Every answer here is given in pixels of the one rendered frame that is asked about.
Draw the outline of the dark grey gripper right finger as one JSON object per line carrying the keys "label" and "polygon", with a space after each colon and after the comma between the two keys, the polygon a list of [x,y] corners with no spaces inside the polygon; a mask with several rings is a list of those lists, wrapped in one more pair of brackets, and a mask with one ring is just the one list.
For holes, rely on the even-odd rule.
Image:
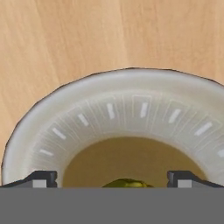
{"label": "dark grey gripper right finger", "polygon": [[223,188],[223,185],[203,180],[194,175],[191,171],[168,171],[167,178],[167,186],[172,188]]}

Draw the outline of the white plate with tan centre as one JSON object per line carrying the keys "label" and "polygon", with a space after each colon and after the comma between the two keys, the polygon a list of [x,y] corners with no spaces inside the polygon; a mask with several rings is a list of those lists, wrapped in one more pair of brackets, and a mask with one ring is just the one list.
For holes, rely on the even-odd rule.
{"label": "white plate with tan centre", "polygon": [[2,182],[36,170],[60,177],[88,145],[147,137],[182,150],[224,186],[224,86],[173,70],[128,68],[59,87],[17,123],[3,154]]}

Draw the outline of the green lime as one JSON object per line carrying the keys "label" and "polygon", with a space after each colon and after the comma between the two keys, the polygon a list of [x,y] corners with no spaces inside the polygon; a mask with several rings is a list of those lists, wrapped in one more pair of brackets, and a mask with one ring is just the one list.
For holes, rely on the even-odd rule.
{"label": "green lime", "polygon": [[146,184],[142,180],[134,180],[131,178],[121,178],[114,180],[108,184],[105,185],[105,187],[133,187],[133,188],[139,188],[139,187],[151,187],[151,185]]}

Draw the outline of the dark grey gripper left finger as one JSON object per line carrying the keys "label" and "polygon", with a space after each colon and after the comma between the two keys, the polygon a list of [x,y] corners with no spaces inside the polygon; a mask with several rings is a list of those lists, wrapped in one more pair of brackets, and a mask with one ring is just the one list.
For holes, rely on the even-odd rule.
{"label": "dark grey gripper left finger", "polygon": [[2,188],[57,188],[57,177],[56,171],[34,171],[26,178],[2,185]]}

